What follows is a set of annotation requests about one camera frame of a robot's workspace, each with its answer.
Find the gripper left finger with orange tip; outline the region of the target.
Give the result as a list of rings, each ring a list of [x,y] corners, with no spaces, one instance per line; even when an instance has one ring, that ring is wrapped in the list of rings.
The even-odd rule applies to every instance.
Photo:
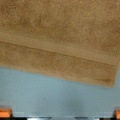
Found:
[[[0,118],[10,118],[12,110],[10,108],[0,107]]]

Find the gripper right finger with orange tip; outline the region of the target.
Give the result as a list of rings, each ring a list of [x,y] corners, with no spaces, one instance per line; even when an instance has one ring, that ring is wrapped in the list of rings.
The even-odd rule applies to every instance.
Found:
[[[120,108],[116,109],[114,114],[116,119],[120,119]]]

